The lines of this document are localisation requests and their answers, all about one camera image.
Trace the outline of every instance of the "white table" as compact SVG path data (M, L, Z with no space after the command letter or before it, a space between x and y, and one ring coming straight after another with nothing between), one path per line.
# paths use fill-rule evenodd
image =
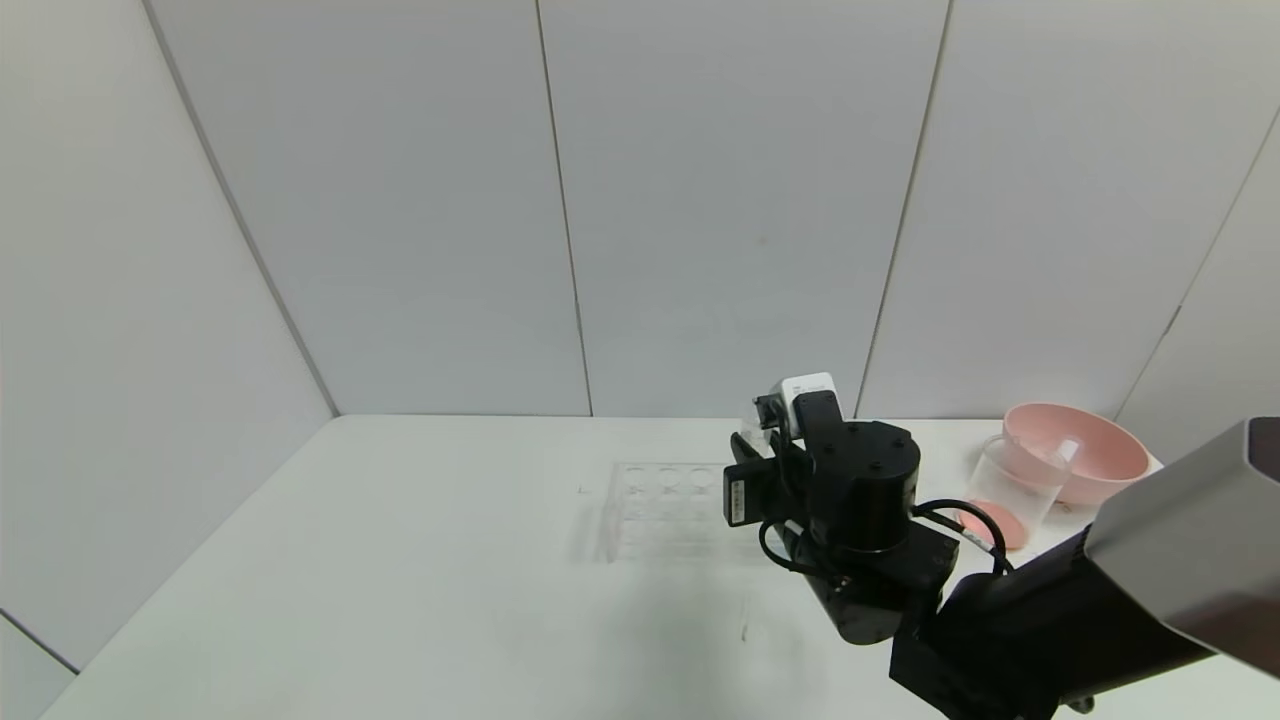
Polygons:
M957 496L998 430L900 424L924 451L920 498ZM841 642L795 575L589 560L616 461L726 462L736 425L334 420L45 717L937 720L888 680L888 643ZM1038 544L1083 521L1056 518ZM988 566L965 544L957 575ZM1093 716L1277 711L1280 683L1212 659L1102 696Z

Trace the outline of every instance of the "black cable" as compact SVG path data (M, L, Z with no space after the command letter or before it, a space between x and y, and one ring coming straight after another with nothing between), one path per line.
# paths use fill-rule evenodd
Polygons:
M918 514L916 518L924 518L925 520L929 520L931 523L937 523L938 525L942 525L943 528L947 528L948 530L955 530L956 533L959 533L959 534L961 534L964 537L968 537L968 536L965 536L965 532L968 530L968 528L965 528L960 523L952 520L951 518L947 518L946 515L942 515L941 512L934 512L934 511L931 510L928 512L920 512L920 514ZM987 555L991 555L996 560L996 566L992 569L992 573L995 573L995 574L998 575L1001 570L1004 570L1005 573L1012 573L1014 571L1014 564L1010 562L1007 557L997 555L995 547L983 547L982 550L983 550L983 552L986 552Z
M791 570L792 573L800 573L801 575L809 575L810 578L819 578L827 580L831 584L838 584L837 579L831 573L824 573L820 568L814 568L813 565L805 565L803 562L796 562L795 560L788 560L782 557L773 548L769 547L767 536L773 525L785 523L786 520L765 520L760 523L760 550L764 551L764 556L773 561L774 565Z
M987 515L987 511L982 507L963 500L931 500L929 502L922 502L920 505L913 507L911 514L920 516L925 512L942 509L961 510L980 520L983 525L987 525L987 529L991 530L993 541L992 544L995 546L992 556L996 559L996 568L993 573L998 575L1004 571L1005 568L1001 565L1001 560L1004 560L1005 564L1009 562L1009 546L1005 543L1005 533L1000 530L1000 525L996 524L996 520L992 519L991 515Z

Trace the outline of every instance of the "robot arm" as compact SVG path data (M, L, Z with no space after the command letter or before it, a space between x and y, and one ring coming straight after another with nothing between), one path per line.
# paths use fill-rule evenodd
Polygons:
M997 547L993 571L943 603L957 542L914 521L945 520L915 505L919 447L901 428L845 421L829 386L791 378L756 398L774 456L732 437L724 518L760 523L762 548L806 577L845 641L892 638L890 676L947 717L1087 710L1215 651L1280 676L1280 419L1231 428L1016 570ZM764 546L769 528L790 557Z

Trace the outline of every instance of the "label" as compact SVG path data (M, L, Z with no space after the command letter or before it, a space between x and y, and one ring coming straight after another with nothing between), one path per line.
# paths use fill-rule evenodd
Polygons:
M746 480L733 480L728 484L730 523L737 525L746 520Z

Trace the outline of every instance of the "pink bowl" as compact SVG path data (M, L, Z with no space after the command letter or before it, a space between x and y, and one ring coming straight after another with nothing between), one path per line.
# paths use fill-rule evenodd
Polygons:
M1066 405L1019 405L1005 413L1005 434L1032 452L1053 452L1069 438L1080 443L1071 477L1057 496L1062 502L1101 505L1151 469L1147 448L1129 430Z

